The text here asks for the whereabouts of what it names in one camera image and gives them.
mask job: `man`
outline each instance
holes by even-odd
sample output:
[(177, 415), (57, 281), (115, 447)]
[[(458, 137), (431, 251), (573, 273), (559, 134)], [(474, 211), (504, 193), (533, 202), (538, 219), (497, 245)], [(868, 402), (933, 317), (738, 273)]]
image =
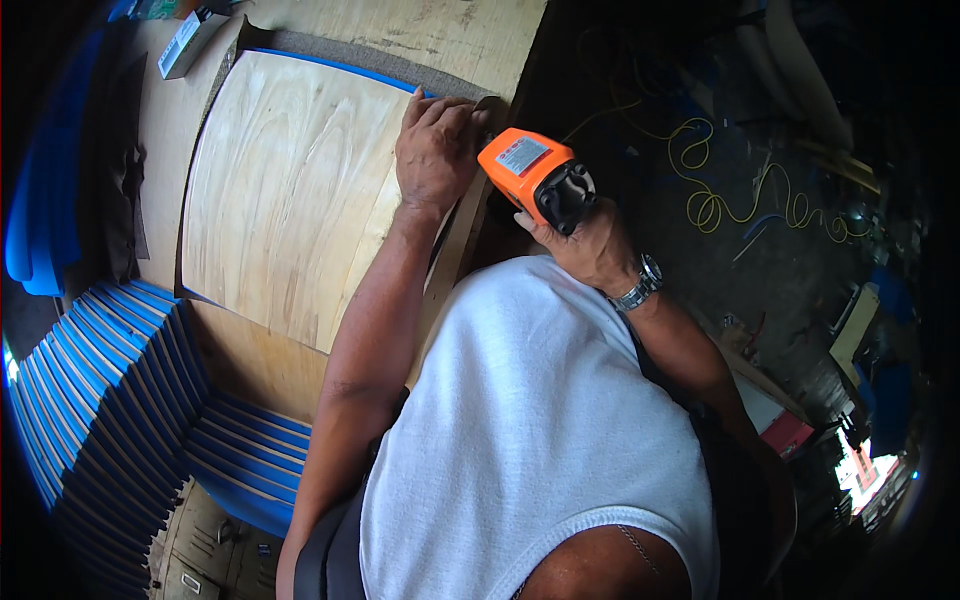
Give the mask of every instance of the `man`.
[[(728, 589), (756, 590), (790, 541), (785, 467), (757, 436), (713, 342), (651, 293), (659, 282), (640, 275), (609, 201), (569, 237), (516, 216), (553, 258), (516, 258), (455, 288), (392, 422), (430, 250), (476, 171), (485, 118), (463, 99), (420, 90), (411, 99), (396, 143), (402, 202), (330, 352), (277, 597), (294, 597), (295, 571), (300, 584), (332, 564), (304, 557), (314, 546), (326, 552), (329, 540), (314, 543), (318, 523), (340, 518), (359, 538), (348, 557), (358, 562), (359, 597), (699, 599), (716, 597), (721, 573), (735, 570)], [(621, 300), (648, 359), (643, 371), (607, 299)], [(708, 464), (735, 461), (716, 460), (698, 421), (645, 372), (718, 416), (711, 439), (747, 457), (731, 477), (749, 483), (755, 471), (762, 480), (755, 515), (723, 525), (714, 498), (724, 486)], [(368, 448), (381, 436), (371, 466)], [(353, 494), (359, 523), (347, 523), (349, 511), (330, 516)], [(722, 544), (718, 530), (745, 533)], [(742, 556), (737, 537), (752, 540)]]

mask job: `workbench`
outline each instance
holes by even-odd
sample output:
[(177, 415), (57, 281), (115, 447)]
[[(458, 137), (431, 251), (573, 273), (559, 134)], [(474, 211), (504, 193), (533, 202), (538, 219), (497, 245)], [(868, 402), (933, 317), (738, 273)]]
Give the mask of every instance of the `workbench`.
[[(245, 14), (263, 29), (289, 30), (346, 41), (422, 64), (484, 87), (507, 103), (522, 96), (520, 78), (546, 11), (545, 0), (277, 0), (242, 3), (220, 28), (186, 77), (163, 81), (156, 60), (178, 21), (140, 23), (130, 58), (148, 53), (140, 105), (140, 143), (146, 154), (140, 188), (150, 258), (141, 276), (176, 288), (180, 219), (191, 157), (208, 95)], [(463, 203), (433, 267), (431, 286), (463, 274), (489, 192), (474, 182), (476, 202)], [(424, 295), (436, 311), (445, 293)], [(313, 419), (327, 356), (219, 306), (191, 300), (193, 330), (215, 386), (294, 419)], [(425, 339), (430, 323), (420, 327)]]

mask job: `blue foam stack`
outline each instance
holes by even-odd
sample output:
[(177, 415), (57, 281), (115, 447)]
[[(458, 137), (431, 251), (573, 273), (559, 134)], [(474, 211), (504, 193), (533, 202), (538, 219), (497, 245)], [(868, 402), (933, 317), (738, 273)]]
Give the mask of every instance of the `blue foam stack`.
[(184, 462), (228, 513), (283, 538), (309, 441), (308, 424), (213, 392)]
[(43, 505), (98, 598), (142, 597), (209, 395), (181, 300), (98, 284), (19, 364), (12, 414)]

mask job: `warning label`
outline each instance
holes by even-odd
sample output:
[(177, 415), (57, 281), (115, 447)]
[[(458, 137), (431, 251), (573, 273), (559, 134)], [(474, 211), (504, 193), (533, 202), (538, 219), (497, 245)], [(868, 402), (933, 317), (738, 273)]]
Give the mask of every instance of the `warning label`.
[(527, 173), (530, 173), (530, 170), (537, 166), (537, 163), (550, 156), (552, 152), (543, 144), (524, 135), (497, 155), (496, 161), (514, 175), (526, 177)]

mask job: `hand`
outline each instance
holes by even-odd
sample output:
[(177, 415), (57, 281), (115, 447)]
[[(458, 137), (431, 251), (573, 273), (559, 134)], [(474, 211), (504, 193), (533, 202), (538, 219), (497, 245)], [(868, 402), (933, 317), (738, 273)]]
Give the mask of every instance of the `hand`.
[(599, 199), (587, 219), (569, 236), (550, 225), (537, 225), (522, 211), (514, 219), (550, 250), (570, 276), (609, 298), (620, 298), (639, 281), (634, 251), (612, 200)]
[(489, 112), (466, 98), (410, 99), (396, 141), (396, 180), (406, 204), (445, 214), (477, 169), (477, 144)]

